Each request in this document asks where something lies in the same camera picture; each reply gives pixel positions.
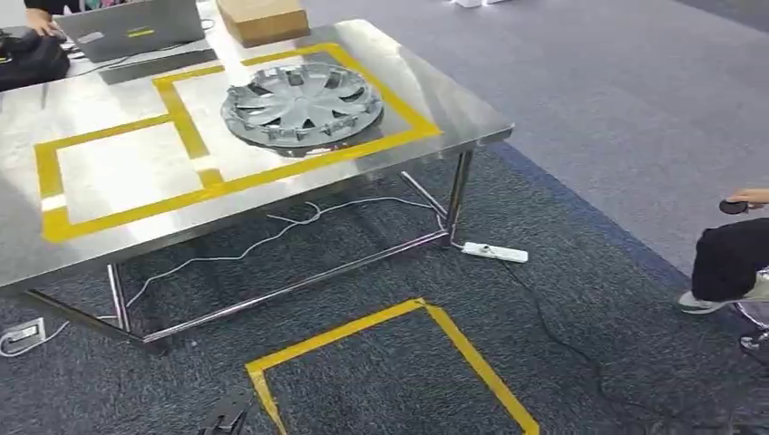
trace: laptop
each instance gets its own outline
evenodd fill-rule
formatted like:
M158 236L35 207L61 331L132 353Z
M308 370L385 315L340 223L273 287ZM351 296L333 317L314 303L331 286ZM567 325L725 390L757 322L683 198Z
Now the laptop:
M205 37L195 0L141 0L59 16L55 22L93 62Z

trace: white shoe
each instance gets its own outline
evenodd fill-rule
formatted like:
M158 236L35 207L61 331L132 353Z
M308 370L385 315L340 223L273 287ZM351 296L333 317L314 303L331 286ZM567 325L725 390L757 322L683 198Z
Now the white shoe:
M730 302L711 302L695 298L692 292L686 292L678 298L678 309L687 314L710 314L718 311Z
M692 292L686 292L678 298L678 308L687 314L710 314L728 304L737 302L769 302L769 275L757 274L755 286L742 299L733 301L712 302L695 298Z

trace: yellow tape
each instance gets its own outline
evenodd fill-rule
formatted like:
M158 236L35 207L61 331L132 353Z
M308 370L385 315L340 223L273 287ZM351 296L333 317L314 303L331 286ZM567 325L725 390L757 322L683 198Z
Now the yellow tape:
M161 99L169 111L173 125L176 127L176 132L179 133L181 143L184 144L184 149L187 151L187 156L190 160L208 157L210 155L209 149L200 136L200 132L195 127L195 122L192 120L190 113L184 107L184 102L181 101L179 94L176 92L173 82L155 81L155 87L158 89ZM204 188L210 188L224 182L218 169L199 170L198 177Z
M303 56L311 53L329 53L337 62L346 68L358 71L372 83L382 95L382 100L400 117L410 124L410 129L373 140L367 143L356 145L354 147L320 154L316 157L302 159L296 163L288 164L279 168L265 170L257 174L252 174L240 179L224 181L218 169L210 168L209 165L203 166L198 170L202 190L180 195L175 198L168 198L153 204L133 208L109 216L98 217L96 219L72 224L66 217L66 209L61 214L47 217L51 211L44 210L43 218L43 236L52 242L61 242L73 237L79 237L90 234L95 231L101 231L111 227L118 227L129 224L133 221L160 213L166 213L175 209L184 208L192 204L228 195L243 189L255 187L260 184L269 183L286 177L295 176L313 169L318 169L326 165L335 164L345 160L357 159L378 151L387 150L392 147L403 145L405 143L440 134L437 126L429 122L418 111L412 109L405 101L401 100L394 92L387 88L382 82L368 72L352 56L347 54L341 46L336 43L320 43L308 47L298 48L296 50L273 53L260 56L254 59L248 59L242 63L246 66L255 65L286 59L289 57ZM161 115L146 120L130 122L127 124L112 127L110 129L85 133L70 138L54 140L41 143L35 147L35 153L38 158L38 175L40 178L40 187L43 199L54 195L63 194L61 181L61 171L56 158L56 150L89 140L98 140L123 134L129 131L136 131L141 128L158 125L163 122L173 122L176 131L179 133L182 144L190 160L209 158L210 153L203 141L200 132L184 106L179 93L174 86L175 82L187 80L194 77L201 77L213 73L221 73L224 67L221 65L201 68L190 72L181 72L177 74L160 77L153 80L160 97L165 104L168 114Z
M269 392L269 387L267 386L267 380L264 377L264 372L249 372L248 376L251 377L251 382L254 384L254 389L256 389L259 398L262 400L262 405L265 407L265 411L275 422L277 430L280 431L280 435L287 435L286 426L280 419L280 413L277 412L277 405L275 404L275 400L272 398L272 393Z
M296 358L303 353L308 353L318 347L323 347L329 343L341 340L348 335L355 334L363 331L366 328L370 328L376 324L386 322L392 318L406 313L411 313L413 310L418 310L424 305L423 299L411 299L406 302L400 303L395 306L391 306L386 310L367 315L361 319L339 326L336 329L332 329L327 333L316 335L309 340L305 340L302 343L294 344L280 352L275 352L267 355L263 358L259 358L254 362L246 364L246 370L248 372L263 372L270 367L274 367L280 363Z
M304 342L294 344L288 348L259 358L256 361L246 364L251 381L254 383L254 389L257 391L262 405L270 418L275 422L281 435L287 435L283 421L280 419L275 400L269 392L267 380L264 377L264 371L278 364L285 363L288 360L296 358L304 353L314 351L327 344L341 340L349 335L363 331L382 322L391 320L399 315L411 313L419 308L425 308L427 313L440 326L441 330L448 335L459 350L464 359L478 373L478 376L489 386L497 399L502 403L512 418L521 426L527 435L539 435L540 425L535 421L523 405L512 395L512 392L502 379L494 372L493 368L483 359L480 353L475 350L470 340L464 336L462 331L452 321L451 317L440 307L427 304L424 299L410 299L395 306L391 306L378 313L370 314L349 324L344 324L326 333L312 337Z
M504 405L514 420L521 425L523 432L527 435L537 435L540 433L540 425L537 424L526 408L521 405L518 399L512 395L507 385L500 379L494 369L483 359L480 353L475 350L470 340L464 336L451 317L442 309L435 305L427 304L427 313L441 326L441 329L449 336L454 346L462 353L464 359L472 366L475 372L481 376L486 385L492 389L497 399Z

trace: hand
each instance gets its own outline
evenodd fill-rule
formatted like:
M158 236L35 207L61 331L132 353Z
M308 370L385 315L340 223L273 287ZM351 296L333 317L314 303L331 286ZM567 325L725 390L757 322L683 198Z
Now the hand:
M769 204L769 188L744 188L726 199L729 202L747 202L750 208L763 208Z
M51 14L43 9L27 9L26 22L41 36L54 36L54 32L59 29L51 18Z

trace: cardboard box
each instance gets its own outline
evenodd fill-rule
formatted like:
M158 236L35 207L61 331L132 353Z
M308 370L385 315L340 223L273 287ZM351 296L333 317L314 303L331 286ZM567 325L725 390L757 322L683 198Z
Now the cardboard box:
M244 47L276 43L310 33L298 0L217 0L229 33Z

